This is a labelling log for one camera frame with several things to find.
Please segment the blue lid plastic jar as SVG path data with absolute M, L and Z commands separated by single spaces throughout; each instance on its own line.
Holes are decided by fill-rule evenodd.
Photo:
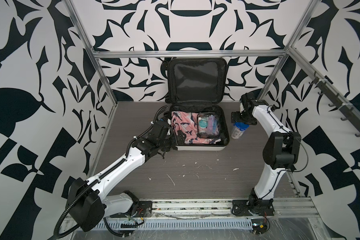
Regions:
M 241 123 L 241 122 L 234 123 L 233 130 L 231 132 L 231 138 L 239 139 L 248 127 L 249 127 L 249 125 L 247 125 L 245 123 Z

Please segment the pink patterned shorts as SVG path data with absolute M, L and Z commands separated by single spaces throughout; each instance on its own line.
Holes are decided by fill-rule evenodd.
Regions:
M 185 145 L 214 145 L 221 142 L 220 137 L 215 139 L 203 139 L 198 137 L 197 115 L 199 113 L 187 113 L 173 111 L 171 113 L 171 125 L 180 144 Z

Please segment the clear toiletry pouch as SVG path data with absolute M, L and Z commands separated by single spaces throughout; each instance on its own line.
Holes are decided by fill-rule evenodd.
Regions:
M 199 113 L 197 115 L 198 137 L 215 139 L 220 137 L 219 116 L 213 112 Z

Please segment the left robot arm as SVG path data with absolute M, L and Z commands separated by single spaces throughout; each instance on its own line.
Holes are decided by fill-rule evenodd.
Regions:
M 120 158 L 87 180 L 78 178 L 72 183 L 66 208 L 54 228 L 54 240 L 64 238 L 78 228 L 88 232 L 111 215 L 135 214 L 139 199 L 131 192 L 125 191 L 113 201 L 107 196 L 121 180 L 150 158 L 164 157 L 175 147 L 175 134 L 168 123 L 167 109 L 168 106 L 159 108 L 149 128 L 133 137 Z

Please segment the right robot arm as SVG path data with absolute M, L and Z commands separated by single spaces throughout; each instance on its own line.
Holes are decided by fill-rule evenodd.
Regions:
M 241 96 L 240 110 L 232 112 L 232 123 L 260 124 L 269 137 L 263 149 L 265 166 L 258 183 L 247 200 L 233 200 L 231 212 L 235 216 L 272 216 L 275 190 L 282 176 L 297 163 L 301 135 L 293 132 L 274 115 L 272 107 L 253 93 Z

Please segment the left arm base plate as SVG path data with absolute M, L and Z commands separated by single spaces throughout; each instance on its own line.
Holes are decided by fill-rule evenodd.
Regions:
M 143 218 L 146 215 L 152 213 L 153 202 L 152 201 L 139 201 L 133 204 L 132 217 Z

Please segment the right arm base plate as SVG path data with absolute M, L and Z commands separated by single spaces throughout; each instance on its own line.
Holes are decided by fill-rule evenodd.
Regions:
M 273 199 L 258 200 L 251 202 L 250 200 L 233 200 L 231 213 L 234 216 L 274 216 L 275 209 Z

